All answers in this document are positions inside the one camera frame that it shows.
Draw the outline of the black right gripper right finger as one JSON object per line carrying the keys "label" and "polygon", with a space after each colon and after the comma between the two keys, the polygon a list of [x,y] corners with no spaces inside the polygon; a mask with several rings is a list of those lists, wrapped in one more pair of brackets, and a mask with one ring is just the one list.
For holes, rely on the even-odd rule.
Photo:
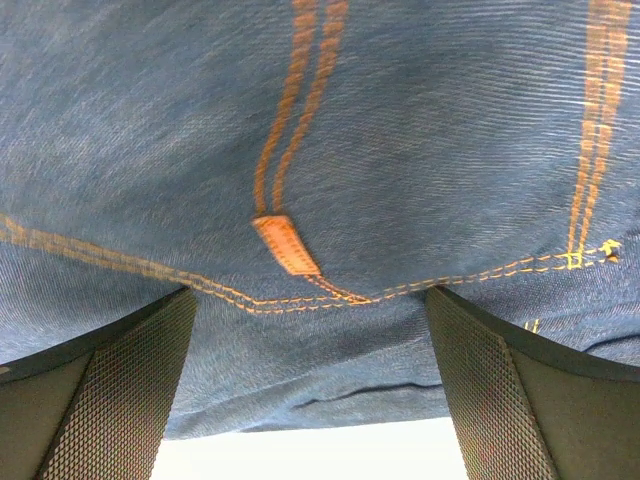
{"label": "black right gripper right finger", "polygon": [[639,370],[426,295],[430,337],[471,479],[636,479]]}

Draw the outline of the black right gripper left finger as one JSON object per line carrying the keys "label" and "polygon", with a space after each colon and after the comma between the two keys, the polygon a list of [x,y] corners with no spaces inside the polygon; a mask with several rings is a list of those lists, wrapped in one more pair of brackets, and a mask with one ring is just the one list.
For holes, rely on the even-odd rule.
{"label": "black right gripper left finger", "polygon": [[150,478],[196,310],[182,288],[2,364],[2,478]]}

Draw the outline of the dark blue denim trousers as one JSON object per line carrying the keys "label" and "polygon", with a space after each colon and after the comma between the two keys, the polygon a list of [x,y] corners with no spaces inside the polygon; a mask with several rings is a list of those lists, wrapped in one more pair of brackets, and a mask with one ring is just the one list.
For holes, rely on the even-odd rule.
{"label": "dark blue denim trousers", "polygon": [[440,417],[427,291],[639,361],[635,1],[5,1],[1,358],[198,299],[167,434]]}

